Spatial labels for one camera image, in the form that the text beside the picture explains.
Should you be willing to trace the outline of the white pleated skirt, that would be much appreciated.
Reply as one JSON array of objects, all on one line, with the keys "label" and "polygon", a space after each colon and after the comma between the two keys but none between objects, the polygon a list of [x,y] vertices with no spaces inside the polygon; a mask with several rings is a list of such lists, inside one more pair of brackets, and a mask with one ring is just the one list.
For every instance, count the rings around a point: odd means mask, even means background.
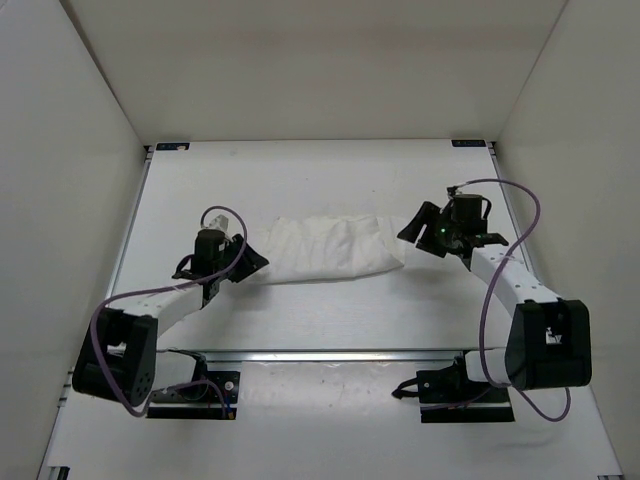
[{"label": "white pleated skirt", "polygon": [[269,265],[252,276],[278,285],[353,280],[400,269],[406,249],[396,238],[402,219],[393,216],[277,218],[255,232],[253,248]]}]

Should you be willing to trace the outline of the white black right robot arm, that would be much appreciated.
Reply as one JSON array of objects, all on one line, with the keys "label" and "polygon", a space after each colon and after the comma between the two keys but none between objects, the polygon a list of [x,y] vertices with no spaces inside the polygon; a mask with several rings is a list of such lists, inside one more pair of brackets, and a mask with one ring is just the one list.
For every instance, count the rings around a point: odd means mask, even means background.
[{"label": "white black right robot arm", "polygon": [[508,241],[487,229],[490,210],[490,201],[477,194],[455,195],[445,207],[425,202],[401,234],[422,251],[459,258],[511,318],[505,346],[481,344],[465,353],[464,366],[448,376],[449,391],[467,401],[485,383],[521,391],[587,385],[592,362],[586,305],[545,287],[510,253]]}]

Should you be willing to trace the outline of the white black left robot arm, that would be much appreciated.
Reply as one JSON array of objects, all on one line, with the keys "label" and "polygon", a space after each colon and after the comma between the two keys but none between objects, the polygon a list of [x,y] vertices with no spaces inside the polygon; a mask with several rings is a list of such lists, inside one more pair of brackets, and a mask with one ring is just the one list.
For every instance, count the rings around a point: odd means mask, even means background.
[{"label": "white black left robot arm", "polygon": [[375,278],[406,264],[408,221],[395,215],[279,218],[251,233],[233,209],[215,205],[200,217],[190,254],[167,286],[122,292],[99,304],[89,321],[72,387],[146,413],[165,390],[197,398],[220,393],[201,354],[158,346],[174,325],[208,309],[223,285],[270,288],[332,285]]}]

